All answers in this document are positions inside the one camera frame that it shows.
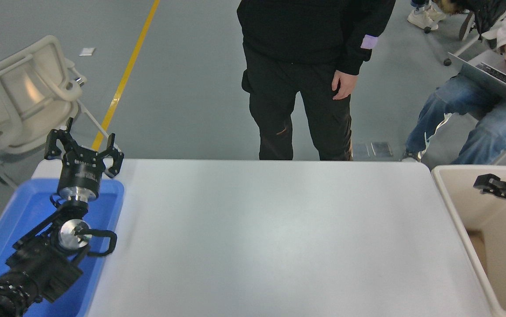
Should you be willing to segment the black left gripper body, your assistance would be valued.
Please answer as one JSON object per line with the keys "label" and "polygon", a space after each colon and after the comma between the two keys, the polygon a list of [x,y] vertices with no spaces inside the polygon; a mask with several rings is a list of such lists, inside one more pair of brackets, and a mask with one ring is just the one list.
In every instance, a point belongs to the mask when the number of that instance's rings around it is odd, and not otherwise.
{"label": "black left gripper body", "polygon": [[90,149],[68,151],[62,158],[58,190],[78,187],[98,191],[104,168],[103,159],[96,151]]}

